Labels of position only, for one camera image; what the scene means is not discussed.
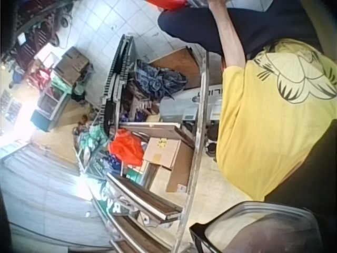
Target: metal pole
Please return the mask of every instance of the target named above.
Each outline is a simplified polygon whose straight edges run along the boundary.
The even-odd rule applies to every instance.
[[[208,105],[208,90],[209,90],[209,53],[205,52],[205,56],[202,62],[201,72],[201,90],[200,90],[200,103],[198,111],[197,129],[195,135],[195,149],[193,154],[193,162],[191,167],[191,173],[189,178],[189,184],[187,186],[187,198],[183,211],[181,213],[180,223],[178,226],[175,242],[172,248],[172,253],[178,253],[181,241],[183,239],[187,220],[191,212],[191,207],[194,199],[195,188],[198,180],[200,163],[202,158],[202,152],[204,147],[205,131],[206,131],[206,116]]]

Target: sticker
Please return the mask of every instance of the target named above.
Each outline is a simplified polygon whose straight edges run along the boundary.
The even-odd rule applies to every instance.
[[[166,147],[166,144],[167,144],[167,139],[163,138],[159,140],[157,147],[160,149],[163,149],[164,147]]]

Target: plastic bag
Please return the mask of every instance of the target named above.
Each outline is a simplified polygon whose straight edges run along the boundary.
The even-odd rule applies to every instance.
[[[131,134],[126,129],[117,131],[115,140],[109,144],[109,152],[117,156],[126,164],[141,166],[143,163],[144,151],[138,137]]]
[[[146,0],[146,1],[160,8],[171,10],[184,7],[187,3],[187,0]]]

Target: yellow t-shirt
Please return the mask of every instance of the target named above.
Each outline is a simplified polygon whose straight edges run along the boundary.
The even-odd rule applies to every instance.
[[[337,118],[336,70],[314,48],[282,40],[245,69],[224,71],[216,158],[253,200],[264,200]]]

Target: box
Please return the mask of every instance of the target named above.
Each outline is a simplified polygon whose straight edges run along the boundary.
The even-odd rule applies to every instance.
[[[76,48],[71,47],[56,65],[54,72],[68,85],[73,86],[89,60]]]
[[[70,86],[73,86],[81,76],[81,74],[73,68],[63,69],[62,66],[58,67],[58,65],[54,69],[54,72]]]
[[[89,64],[89,59],[74,47],[71,47],[63,57],[67,57],[72,67],[80,73]]]
[[[143,160],[171,171],[166,192],[186,192],[193,149],[181,140],[150,138]]]

